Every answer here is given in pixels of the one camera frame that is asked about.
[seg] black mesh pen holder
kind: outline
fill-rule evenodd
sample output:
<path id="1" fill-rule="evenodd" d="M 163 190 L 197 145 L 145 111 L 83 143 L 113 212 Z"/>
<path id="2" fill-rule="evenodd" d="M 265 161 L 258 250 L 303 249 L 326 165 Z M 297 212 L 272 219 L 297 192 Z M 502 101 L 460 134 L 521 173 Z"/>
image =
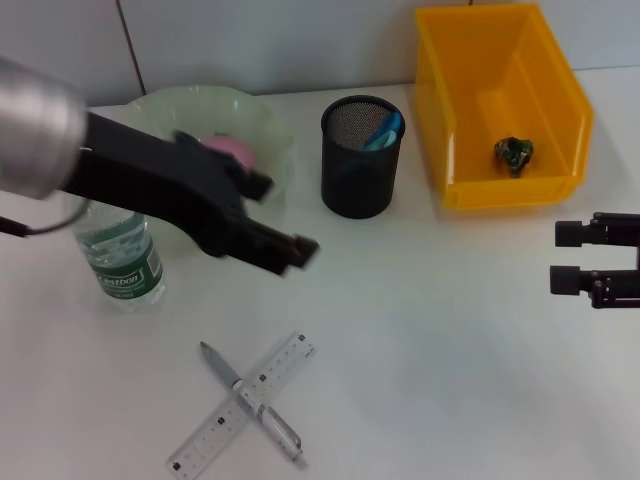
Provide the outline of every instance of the black mesh pen holder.
<path id="1" fill-rule="evenodd" d="M 388 146 L 363 146 L 392 113 L 400 115 L 396 138 Z M 400 111 L 377 97 L 357 95 L 333 103 L 322 115 L 322 200 L 338 215 L 370 218 L 393 196 L 405 123 Z"/>

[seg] white table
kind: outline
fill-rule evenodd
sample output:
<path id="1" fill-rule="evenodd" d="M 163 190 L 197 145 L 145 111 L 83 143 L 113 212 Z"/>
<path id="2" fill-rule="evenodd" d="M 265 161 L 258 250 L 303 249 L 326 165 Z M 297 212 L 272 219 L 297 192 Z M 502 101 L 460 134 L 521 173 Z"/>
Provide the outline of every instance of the white table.
<path id="1" fill-rule="evenodd" d="M 320 350 L 274 407 L 300 433 L 299 471 L 250 425 L 208 479 L 637 479 L 640 312 L 549 294 L 552 264 L 632 268 L 616 247 L 558 249 L 559 219 L 640 210 L 640 68 L 578 74 L 597 111 L 586 184 L 563 205 L 456 218 L 432 198 L 412 88 L 266 97 L 297 140 L 286 205 L 254 218 L 320 242 L 283 280 L 201 253 L 152 221 L 170 296 L 126 316 L 68 232 L 0 237 L 2 478 L 170 479 L 164 461 L 226 397 L 205 340 L 240 373 L 294 329 Z M 320 116 L 354 93 L 408 120 L 391 206 L 353 221 L 320 199 Z M 117 107 L 98 109 L 118 118 Z M 3 194 L 0 214 L 60 218 L 61 195 Z"/>

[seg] silver pen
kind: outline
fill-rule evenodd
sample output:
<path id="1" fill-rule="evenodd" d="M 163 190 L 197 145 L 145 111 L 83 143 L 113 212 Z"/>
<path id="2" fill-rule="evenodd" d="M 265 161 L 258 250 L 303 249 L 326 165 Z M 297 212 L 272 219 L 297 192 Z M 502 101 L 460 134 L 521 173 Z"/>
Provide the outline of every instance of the silver pen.
<path id="1" fill-rule="evenodd" d="M 213 371 L 231 391 L 238 396 L 238 403 L 260 423 L 271 437 L 282 447 L 287 456 L 301 466 L 302 441 L 300 436 L 269 405 L 257 398 L 253 390 L 246 388 L 240 376 L 224 361 L 220 354 L 204 342 L 200 342 L 202 353 Z"/>

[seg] pink sponge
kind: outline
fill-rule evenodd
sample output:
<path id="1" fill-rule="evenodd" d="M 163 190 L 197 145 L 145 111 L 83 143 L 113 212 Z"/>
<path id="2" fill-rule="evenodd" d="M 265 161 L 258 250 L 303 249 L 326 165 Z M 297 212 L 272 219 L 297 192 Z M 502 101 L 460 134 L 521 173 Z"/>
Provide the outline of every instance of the pink sponge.
<path id="1" fill-rule="evenodd" d="M 253 170 L 256 166 L 251 148 L 236 138 L 227 136 L 211 137 L 203 140 L 202 144 L 213 150 L 232 155 L 247 172 Z"/>

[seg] yellow plastic bin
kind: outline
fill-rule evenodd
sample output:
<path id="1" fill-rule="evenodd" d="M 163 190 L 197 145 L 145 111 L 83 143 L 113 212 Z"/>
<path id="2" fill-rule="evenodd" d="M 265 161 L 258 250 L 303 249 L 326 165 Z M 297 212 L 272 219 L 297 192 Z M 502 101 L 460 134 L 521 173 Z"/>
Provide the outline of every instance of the yellow plastic bin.
<path id="1" fill-rule="evenodd" d="M 457 210 L 560 202 L 582 183 L 593 110 L 537 5 L 417 10 L 425 162 Z M 494 145 L 533 141 L 521 178 Z"/>

